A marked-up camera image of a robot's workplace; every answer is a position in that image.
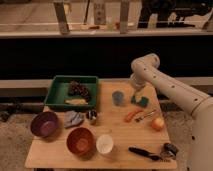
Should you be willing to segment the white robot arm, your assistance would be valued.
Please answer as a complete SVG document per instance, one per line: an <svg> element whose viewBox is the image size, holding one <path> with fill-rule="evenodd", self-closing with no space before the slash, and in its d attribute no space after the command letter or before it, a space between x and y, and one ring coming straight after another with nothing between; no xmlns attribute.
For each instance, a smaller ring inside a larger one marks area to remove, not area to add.
<svg viewBox="0 0 213 171"><path fill-rule="evenodd" d="M147 54L131 62L130 82L136 91L151 83L194 119L188 171L213 171L213 97L158 70L159 57Z"/></svg>

